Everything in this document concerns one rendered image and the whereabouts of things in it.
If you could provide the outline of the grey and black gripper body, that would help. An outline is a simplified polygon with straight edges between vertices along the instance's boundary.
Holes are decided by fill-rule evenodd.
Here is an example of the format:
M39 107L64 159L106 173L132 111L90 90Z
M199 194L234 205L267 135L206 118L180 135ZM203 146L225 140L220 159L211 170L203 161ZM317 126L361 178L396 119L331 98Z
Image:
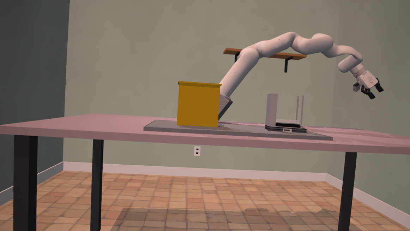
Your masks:
M369 71L363 72L355 79L361 87L364 85L366 89L370 89L378 83L378 80Z

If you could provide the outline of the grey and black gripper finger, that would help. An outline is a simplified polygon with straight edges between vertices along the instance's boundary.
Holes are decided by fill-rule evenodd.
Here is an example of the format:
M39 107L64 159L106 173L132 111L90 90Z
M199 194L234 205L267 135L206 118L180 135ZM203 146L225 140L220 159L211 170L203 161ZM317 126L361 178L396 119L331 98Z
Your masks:
M364 88L365 88L365 90L364 90ZM362 87L361 87L361 92L364 93L364 94L366 94L366 95L368 95L371 100L375 98L375 96L373 95L373 93L370 92L370 89L366 89L366 87L365 87L364 85L362 85Z
M376 87L376 89L377 89L379 92L382 92L382 91L383 91L383 88L380 86L380 83L379 83L379 82L375 85L375 87Z

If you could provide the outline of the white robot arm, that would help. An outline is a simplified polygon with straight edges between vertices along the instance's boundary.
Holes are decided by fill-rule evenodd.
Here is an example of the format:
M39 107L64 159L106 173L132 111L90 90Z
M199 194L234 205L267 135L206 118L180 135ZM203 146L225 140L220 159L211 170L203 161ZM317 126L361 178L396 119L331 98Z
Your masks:
M311 39L299 36L295 32L288 32L272 40L260 41L240 52L239 59L221 80L220 94L231 100L230 95L235 91L248 72L258 63L260 58L271 57L283 50L293 48L301 54L322 53L328 58L342 54L350 54L338 64L338 69L346 73L350 71L356 78L366 71L361 64L362 55L350 46L337 46L331 36L315 34Z

